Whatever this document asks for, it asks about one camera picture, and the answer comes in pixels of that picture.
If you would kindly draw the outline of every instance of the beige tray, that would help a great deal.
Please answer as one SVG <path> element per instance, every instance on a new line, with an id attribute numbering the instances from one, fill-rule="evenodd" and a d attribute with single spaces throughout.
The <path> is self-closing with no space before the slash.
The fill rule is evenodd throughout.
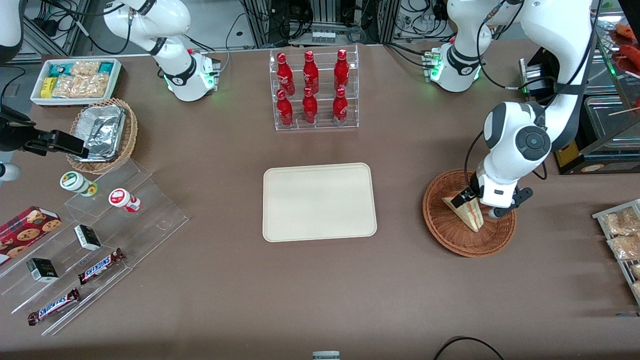
<path id="1" fill-rule="evenodd" d="M 264 173 L 262 235 L 267 241 L 360 238 L 377 228 L 371 170 L 365 163 Z"/>

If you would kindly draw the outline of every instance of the red bottle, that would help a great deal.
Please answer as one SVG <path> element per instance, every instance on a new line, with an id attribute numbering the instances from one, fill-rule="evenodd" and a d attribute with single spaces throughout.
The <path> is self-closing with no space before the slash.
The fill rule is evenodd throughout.
<path id="1" fill-rule="evenodd" d="M 333 100 L 333 123 L 338 126 L 343 126 L 347 120 L 347 107 L 349 102 L 344 97 L 344 88 L 340 87 L 335 92 L 335 99 Z"/>
<path id="2" fill-rule="evenodd" d="M 276 94 L 278 96 L 276 107 L 278 108 L 278 116 L 280 117 L 280 122 L 284 127 L 292 127 L 293 108 L 291 107 L 291 102 L 287 99 L 287 94 L 284 90 L 278 89 Z"/>
<path id="3" fill-rule="evenodd" d="M 305 110 L 305 121 L 307 124 L 315 124 L 318 118 L 318 101 L 310 86 L 305 88 L 305 98 L 302 99 L 302 107 Z"/>
<path id="4" fill-rule="evenodd" d="M 347 62 L 347 51 L 345 49 L 338 50 L 338 61 L 333 68 L 333 87 L 336 91 L 340 86 L 347 88 L 349 84 L 349 63 Z"/>
<path id="5" fill-rule="evenodd" d="M 278 53 L 276 56 L 278 60 L 278 82 L 280 88 L 283 88 L 288 96 L 293 96 L 296 93 L 296 86 L 293 85 L 293 71 L 287 64 L 287 57 L 284 53 Z"/>
<path id="6" fill-rule="evenodd" d="M 318 65 L 314 61 L 314 52 L 305 51 L 305 67 L 302 70 L 305 77 L 305 86 L 309 86 L 314 94 L 320 91 L 320 75 L 318 74 Z"/>

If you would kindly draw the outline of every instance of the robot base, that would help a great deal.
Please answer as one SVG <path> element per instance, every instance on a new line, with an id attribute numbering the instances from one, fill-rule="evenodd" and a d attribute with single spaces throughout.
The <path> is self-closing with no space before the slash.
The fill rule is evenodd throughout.
<path id="1" fill-rule="evenodd" d="M 186 84 L 177 86 L 171 84 L 167 77 L 164 80 L 171 92 L 182 101 L 196 101 L 201 97 L 218 90 L 220 82 L 220 62 L 213 61 L 202 54 L 193 53 L 196 60 L 196 70 L 186 81 Z"/>
<path id="2" fill-rule="evenodd" d="M 463 92 L 471 87 L 471 84 L 480 77 L 480 67 L 477 68 L 475 73 L 471 67 L 471 72 L 462 76 L 458 74 L 458 71 L 449 63 L 447 59 L 447 51 L 451 47 L 451 44 L 444 44 L 441 47 L 434 47 L 431 52 L 427 52 L 422 55 L 422 64 L 428 69 L 424 69 L 424 78 L 429 82 L 434 82 L 444 90 L 450 92 Z"/>

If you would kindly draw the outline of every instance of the brown wicker basket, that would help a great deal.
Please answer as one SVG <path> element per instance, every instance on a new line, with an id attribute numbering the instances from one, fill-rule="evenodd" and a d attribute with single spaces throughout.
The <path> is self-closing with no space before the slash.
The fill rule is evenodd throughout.
<path id="1" fill-rule="evenodd" d="M 431 234 L 442 246 L 470 258 L 496 254 L 509 243 L 516 229 L 515 211 L 496 220 L 489 217 L 490 207 L 480 205 L 484 225 L 475 233 L 442 201 L 448 193 L 467 187 L 464 170 L 456 169 L 438 175 L 422 199 L 422 214 Z"/>
<path id="2" fill-rule="evenodd" d="M 131 157 L 133 148 L 136 146 L 136 136 L 138 135 L 138 120 L 136 119 L 136 114 L 133 113 L 126 102 L 120 99 L 109 99 L 96 102 L 95 104 L 89 105 L 89 107 L 107 105 L 118 105 L 127 110 L 125 127 L 122 132 L 122 139 L 120 141 L 120 148 L 118 150 L 119 155 L 117 159 L 115 161 L 112 161 L 111 163 L 81 163 L 79 161 L 73 160 L 71 156 L 67 155 L 67 161 L 74 169 L 80 172 L 88 172 L 90 174 L 96 175 L 104 174 L 105 172 L 107 172 L 107 170 L 117 166 L 118 164 L 124 163 L 129 157 Z M 73 125 L 71 125 L 71 134 L 75 133 L 79 119 L 80 113 L 76 116 L 76 120 L 74 121 Z"/>

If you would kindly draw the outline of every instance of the tabletop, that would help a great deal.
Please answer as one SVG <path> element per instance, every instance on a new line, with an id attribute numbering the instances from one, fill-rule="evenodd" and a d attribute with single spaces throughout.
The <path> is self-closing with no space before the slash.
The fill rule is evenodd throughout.
<path id="1" fill-rule="evenodd" d="M 518 60 L 537 49 L 496 41 L 486 69 L 515 84 Z M 178 101 L 151 57 L 121 57 L 116 95 L 139 124 L 132 157 L 191 220 L 55 336 L 0 306 L 2 359 L 310 359 L 316 350 L 425 359 L 459 335 L 507 359 L 637 359 L 640 320 L 614 316 L 635 311 L 634 300 L 590 217 L 638 197 L 637 175 L 560 176 L 550 156 L 547 181 L 521 181 L 535 195 L 517 210 L 511 243 L 488 258 L 457 256 L 427 230 L 422 196 L 439 173 L 462 167 L 486 114 L 521 94 L 484 77 L 447 93 L 383 46 L 358 50 L 360 127 L 325 133 L 275 131 L 269 51 L 232 53 L 220 89 L 197 102 Z M 33 106 L 29 116 L 68 131 L 77 112 Z M 479 144 L 470 164 L 487 152 Z M 14 162 L 23 175 L 0 187 L 0 222 L 70 197 L 58 186 L 70 169 L 63 155 Z M 263 239 L 267 169 L 354 162 L 371 168 L 374 236 Z M 463 356 L 491 354 L 457 343 L 441 359 Z"/>

